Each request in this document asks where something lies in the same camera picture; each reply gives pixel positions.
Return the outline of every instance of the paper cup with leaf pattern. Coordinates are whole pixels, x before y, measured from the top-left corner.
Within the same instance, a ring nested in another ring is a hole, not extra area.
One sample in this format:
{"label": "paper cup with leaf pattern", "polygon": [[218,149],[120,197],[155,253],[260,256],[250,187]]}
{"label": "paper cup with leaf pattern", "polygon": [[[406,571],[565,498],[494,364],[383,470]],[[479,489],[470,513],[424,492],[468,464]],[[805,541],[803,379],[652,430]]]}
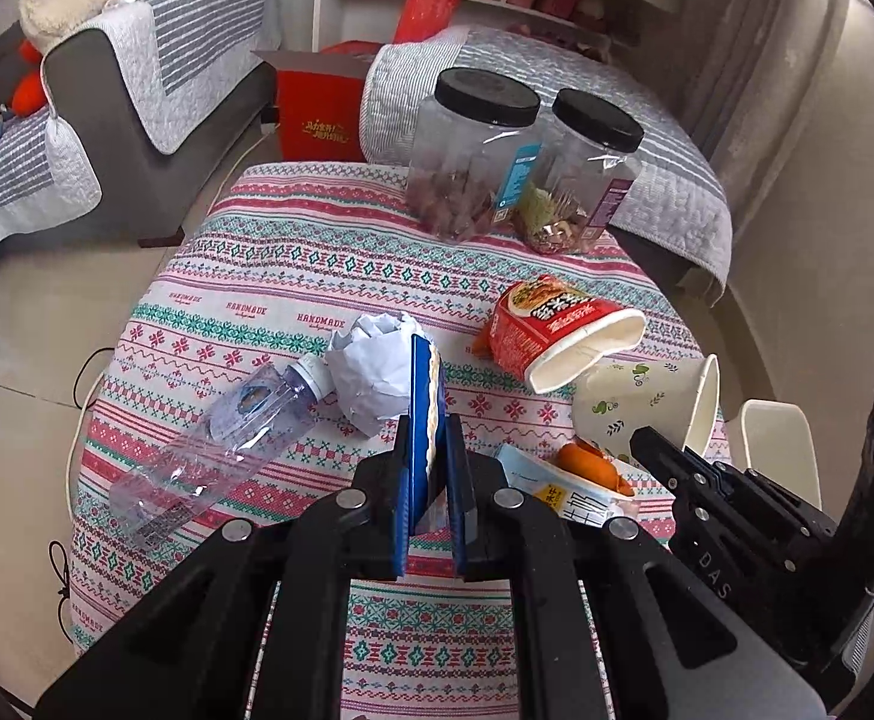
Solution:
{"label": "paper cup with leaf pattern", "polygon": [[577,381],[573,427],[585,442],[621,460],[630,460],[630,436],[646,425],[702,456],[719,404],[715,354],[645,362],[605,359]]}

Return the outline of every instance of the bottle label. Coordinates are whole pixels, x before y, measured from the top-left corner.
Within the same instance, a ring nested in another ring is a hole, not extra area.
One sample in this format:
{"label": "bottle label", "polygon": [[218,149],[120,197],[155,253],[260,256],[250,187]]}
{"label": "bottle label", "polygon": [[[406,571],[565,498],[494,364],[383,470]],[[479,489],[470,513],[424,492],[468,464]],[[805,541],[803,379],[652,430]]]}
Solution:
{"label": "bottle label", "polygon": [[145,544],[148,549],[154,549],[160,546],[160,542],[167,538],[168,533],[173,533],[193,518],[194,515],[190,509],[187,509],[182,503],[176,503],[159,517],[155,517],[143,525],[133,535],[133,538],[138,544]]}
{"label": "bottle label", "polygon": [[270,386],[251,379],[224,395],[210,407],[210,437],[215,442],[222,442],[231,436],[270,402],[272,394],[274,390]]}
{"label": "bottle label", "polygon": [[594,206],[593,213],[587,220],[587,226],[584,227],[584,232],[581,235],[582,239],[589,241],[600,237],[632,185],[633,181],[629,178],[613,178],[611,180],[603,197]]}
{"label": "bottle label", "polygon": [[534,160],[539,153],[539,143],[528,143],[527,146],[517,148],[513,162],[510,164],[510,170],[507,170],[507,176],[500,184],[496,201],[493,203],[493,207],[496,209],[493,214],[495,223],[505,220],[512,213],[512,208],[520,199],[520,194],[523,193],[523,185],[527,183],[527,176],[530,175],[530,170],[534,167]]}

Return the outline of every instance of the red box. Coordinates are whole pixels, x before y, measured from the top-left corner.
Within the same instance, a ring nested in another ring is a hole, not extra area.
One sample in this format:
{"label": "red box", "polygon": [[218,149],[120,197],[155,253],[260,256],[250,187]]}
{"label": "red box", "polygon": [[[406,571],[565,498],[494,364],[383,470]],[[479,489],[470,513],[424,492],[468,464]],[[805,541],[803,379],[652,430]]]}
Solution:
{"label": "red box", "polygon": [[290,162],[366,162],[360,103],[379,43],[349,41],[320,53],[260,52],[277,69],[280,151]]}

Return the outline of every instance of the gray striped blanket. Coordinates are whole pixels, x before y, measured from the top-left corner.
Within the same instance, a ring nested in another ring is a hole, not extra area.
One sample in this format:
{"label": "gray striped blanket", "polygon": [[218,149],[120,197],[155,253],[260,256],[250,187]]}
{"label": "gray striped blanket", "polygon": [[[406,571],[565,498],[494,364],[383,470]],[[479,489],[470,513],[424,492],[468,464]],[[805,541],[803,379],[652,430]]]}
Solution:
{"label": "gray striped blanket", "polygon": [[723,188],[697,146],[656,97],[625,71],[520,35],[477,26],[443,30],[424,43],[386,46],[364,88],[360,143],[370,162],[408,165],[416,109],[441,70],[483,68],[523,81],[545,105],[563,87],[592,92],[642,125],[643,170],[613,225],[709,271],[726,285],[731,216]]}
{"label": "gray striped blanket", "polygon": [[107,34],[140,123],[164,154],[260,64],[255,50],[280,46],[277,0],[136,1],[81,29]]}
{"label": "gray striped blanket", "polygon": [[100,185],[67,122],[42,108],[9,122],[0,138],[0,241],[88,213]]}

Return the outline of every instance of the curtain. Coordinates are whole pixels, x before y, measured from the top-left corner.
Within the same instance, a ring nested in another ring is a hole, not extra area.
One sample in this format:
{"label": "curtain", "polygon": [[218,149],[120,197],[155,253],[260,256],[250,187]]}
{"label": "curtain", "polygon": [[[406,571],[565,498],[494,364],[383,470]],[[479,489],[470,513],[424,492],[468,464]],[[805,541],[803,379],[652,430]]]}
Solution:
{"label": "curtain", "polygon": [[735,241],[803,130],[848,1],[726,1],[678,118],[723,184]]}

